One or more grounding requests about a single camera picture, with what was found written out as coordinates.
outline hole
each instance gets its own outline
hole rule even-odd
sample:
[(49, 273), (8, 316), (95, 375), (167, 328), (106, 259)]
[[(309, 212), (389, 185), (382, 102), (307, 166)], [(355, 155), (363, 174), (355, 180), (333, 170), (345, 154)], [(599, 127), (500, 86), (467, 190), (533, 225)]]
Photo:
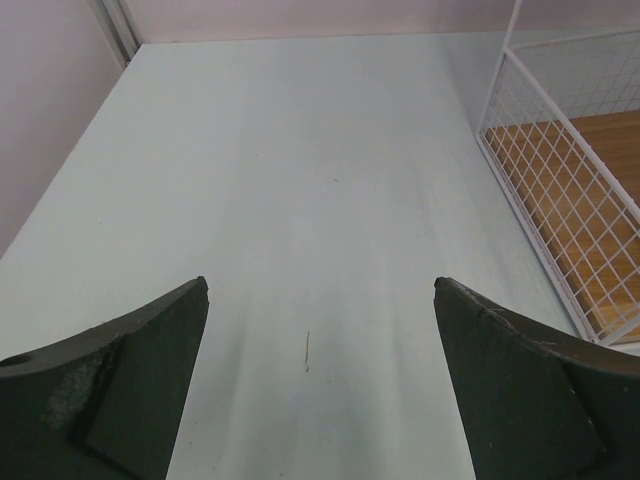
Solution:
[(13, 357), (5, 358), (0, 362), (0, 367), (13, 367), (15, 365), (22, 365), (31, 360), (31, 355), (26, 353), (20, 355), (14, 355)]

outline white wall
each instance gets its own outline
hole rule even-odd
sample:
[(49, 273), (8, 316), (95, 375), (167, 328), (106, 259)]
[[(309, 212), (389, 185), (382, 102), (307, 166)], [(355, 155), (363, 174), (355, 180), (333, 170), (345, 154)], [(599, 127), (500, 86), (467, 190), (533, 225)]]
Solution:
[[(505, 29), (514, 0), (123, 0), (144, 42)], [(521, 28), (640, 23), (637, 0), (525, 0)]]
[(87, 0), (0, 2), (0, 256), (122, 72)]

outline white table surface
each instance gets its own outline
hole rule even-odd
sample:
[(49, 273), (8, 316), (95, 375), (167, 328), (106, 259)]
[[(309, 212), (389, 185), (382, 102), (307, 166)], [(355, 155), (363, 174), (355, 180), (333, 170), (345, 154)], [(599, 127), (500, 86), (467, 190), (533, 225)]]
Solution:
[(473, 478), (435, 278), (570, 327), (444, 38), (143, 46), (0, 261), (0, 356), (204, 275), (169, 478)]

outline white wire grid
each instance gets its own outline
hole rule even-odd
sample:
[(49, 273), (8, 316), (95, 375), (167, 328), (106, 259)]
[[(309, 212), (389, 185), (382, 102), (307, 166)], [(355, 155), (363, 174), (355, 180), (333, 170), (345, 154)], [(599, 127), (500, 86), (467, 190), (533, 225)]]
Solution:
[[(638, 33), (632, 36), (640, 40)], [(552, 44), (522, 47), (517, 55), (526, 52), (533, 59), (552, 95), (573, 115), (624, 111), (640, 101), (640, 43), (604, 38), (603, 55), (606, 51), (613, 60), (596, 62), (591, 71), (602, 74), (598, 82), (587, 82), (595, 73), (580, 77), (587, 56), (578, 55), (560, 73), (545, 63), (545, 54), (556, 55), (551, 63), (565, 61), (578, 48), (572, 42), (559, 42), (557, 54), (550, 53), (558, 46)], [(620, 59), (622, 51), (628, 58)], [(581, 335), (601, 344), (638, 340), (638, 209), (517, 55), (504, 48), (478, 132), (480, 146)], [(612, 65), (619, 67), (617, 73)], [(578, 88), (576, 76), (582, 82)], [(612, 81), (603, 82), (609, 77)], [(614, 98), (609, 92), (600, 94), (606, 85), (615, 90), (614, 100), (607, 100)]]
[(640, 30), (512, 50), (569, 118), (640, 108)]

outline small stick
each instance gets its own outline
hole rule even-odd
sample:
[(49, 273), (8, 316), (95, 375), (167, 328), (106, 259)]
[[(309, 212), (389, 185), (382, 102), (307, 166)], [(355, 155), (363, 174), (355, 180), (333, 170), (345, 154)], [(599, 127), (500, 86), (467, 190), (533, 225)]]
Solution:
[(307, 332), (307, 354), (304, 357), (304, 364), (307, 367), (307, 372), (309, 371), (309, 334), (311, 332)]

